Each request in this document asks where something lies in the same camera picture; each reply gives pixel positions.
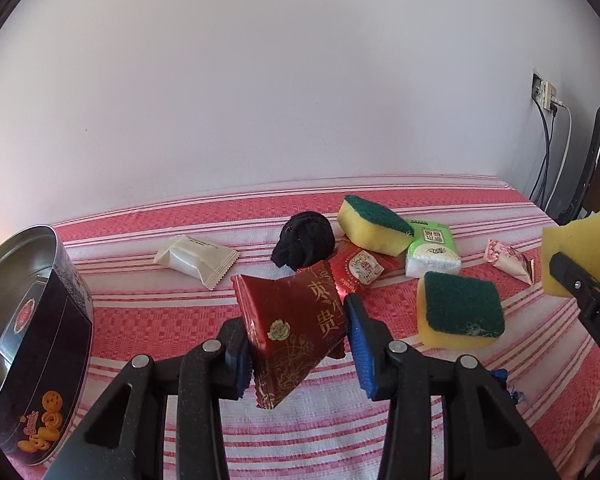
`metal screw head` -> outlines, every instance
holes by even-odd
[[[400,341],[399,339],[394,339],[389,343],[389,351],[394,354],[402,354],[406,352],[409,348],[409,345],[404,341]]]
[[[145,354],[138,354],[131,359],[131,365],[133,368],[144,368],[149,364],[149,356]]]
[[[472,355],[463,355],[460,358],[460,364],[464,367],[464,368],[475,368],[478,365],[478,359],[476,359],[474,356]]]
[[[217,352],[222,348],[222,343],[218,339],[207,339],[202,343],[202,349],[205,352]]]

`striped bedspread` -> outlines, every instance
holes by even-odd
[[[502,338],[475,355],[487,368],[506,368],[525,399],[518,406],[547,453],[560,465],[600,403],[600,351],[577,321],[574,300],[550,298],[487,264],[488,238],[539,256],[543,226],[552,221],[520,193],[493,177],[429,175],[314,180],[207,194],[104,213],[58,224],[70,256],[91,287],[94,340],[88,378],[74,419],[79,423],[133,355],[156,360],[187,352],[239,316],[228,276],[210,292],[189,276],[152,263],[170,237],[189,234],[231,246],[240,258],[231,274],[278,278],[290,273],[269,260],[288,217],[315,210],[342,237],[336,213],[347,193],[385,204],[405,218],[451,227],[462,273],[494,282],[506,316]],[[424,347],[415,315],[416,280],[404,271],[376,281],[365,297],[370,316],[394,337]],[[443,477],[442,412],[432,398],[431,477]],[[165,478],[175,475],[175,406],[168,404]],[[222,401],[231,478],[373,479],[378,474],[387,402],[371,402],[354,365],[326,358],[275,410],[255,407],[253,385],[238,402]],[[22,473],[40,478],[48,464]]]

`electrical socket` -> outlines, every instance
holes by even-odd
[[[555,86],[553,86],[548,81],[544,81],[544,95],[542,96],[542,108],[545,110],[551,111],[551,98],[555,98]]]
[[[551,98],[555,97],[555,86],[545,80],[538,72],[534,72],[531,81],[531,98],[538,101],[545,110],[551,111]]]

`white wall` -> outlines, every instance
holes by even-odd
[[[567,195],[600,103],[585,0],[23,0],[0,31],[0,241],[298,178],[497,174],[529,192],[534,68],[574,114]]]

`sponge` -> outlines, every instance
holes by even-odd
[[[567,225],[542,229],[542,288],[550,296],[571,294],[549,272],[555,253],[563,253],[600,282],[600,213]]]
[[[418,282],[418,335],[426,346],[484,348],[504,332],[504,315],[491,282],[427,272]]]
[[[338,223],[349,240],[376,253],[397,256],[413,241],[413,228],[383,205],[347,195],[338,211]]]

